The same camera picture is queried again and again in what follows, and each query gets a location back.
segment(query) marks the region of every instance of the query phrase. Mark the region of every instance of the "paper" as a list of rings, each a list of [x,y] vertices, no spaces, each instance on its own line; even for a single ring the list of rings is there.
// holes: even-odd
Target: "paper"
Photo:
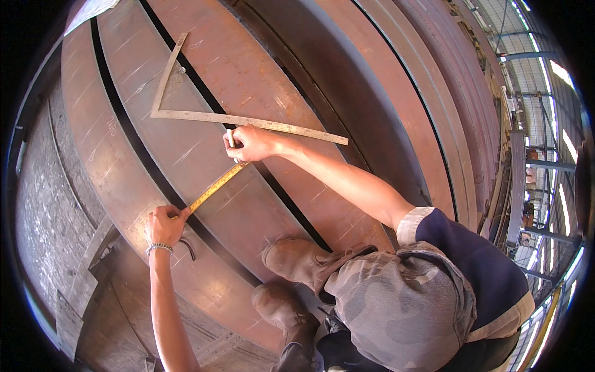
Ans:
[[[68,35],[86,20],[100,15],[107,9],[115,7],[118,4],[118,1],[120,0],[87,0],[66,28],[64,36]]]

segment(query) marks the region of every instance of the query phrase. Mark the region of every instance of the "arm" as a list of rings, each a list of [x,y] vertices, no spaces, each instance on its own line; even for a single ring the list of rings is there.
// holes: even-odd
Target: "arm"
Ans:
[[[224,137],[229,157],[243,161],[257,161],[273,155],[283,157],[393,229],[414,208],[388,183],[375,175],[309,149],[291,138],[255,126],[235,129],[233,137],[243,147],[230,148],[229,141]]]
[[[147,241],[174,246],[182,234],[190,209],[183,211],[173,205],[158,207],[149,214],[145,229]],[[151,319],[161,362],[168,372],[201,370],[178,310],[171,279],[170,253],[154,249],[149,256],[151,271]]]

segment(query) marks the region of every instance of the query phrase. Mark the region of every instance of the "leather boot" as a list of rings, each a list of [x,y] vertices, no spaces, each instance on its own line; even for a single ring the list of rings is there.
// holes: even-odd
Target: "leather boot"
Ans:
[[[304,348],[306,358],[312,359],[314,335],[320,322],[292,293],[292,288],[277,282],[261,284],[252,291],[252,306],[265,321],[283,331],[282,347],[297,342]]]
[[[291,282],[307,285],[325,304],[334,305],[334,297],[324,291],[331,274],[352,258],[376,250],[373,245],[360,243],[344,252],[329,253],[306,240],[284,239],[262,251],[262,262],[273,273]]]

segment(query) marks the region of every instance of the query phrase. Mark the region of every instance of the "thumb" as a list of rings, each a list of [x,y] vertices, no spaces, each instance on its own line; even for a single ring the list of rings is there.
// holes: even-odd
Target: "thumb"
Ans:
[[[244,155],[244,149],[240,148],[240,149],[236,149],[236,148],[228,148],[227,149],[227,156],[230,158],[238,158],[239,160],[244,160],[243,155]]]
[[[190,207],[186,207],[180,212],[180,214],[178,215],[178,219],[180,219],[181,221],[186,221],[191,214],[192,211],[190,210]]]

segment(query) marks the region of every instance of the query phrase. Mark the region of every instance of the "concrete floor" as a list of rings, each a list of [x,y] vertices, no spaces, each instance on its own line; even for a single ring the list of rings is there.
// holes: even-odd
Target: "concrete floor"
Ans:
[[[17,193],[17,245],[33,297],[55,324],[56,294],[68,294],[79,262],[105,215],[73,145],[57,77],[32,125]],[[158,358],[151,325],[149,268],[119,238],[101,261],[110,272],[91,299],[77,358],[93,371],[145,371]],[[230,332],[178,297],[195,354],[205,371],[264,371],[271,352]]]

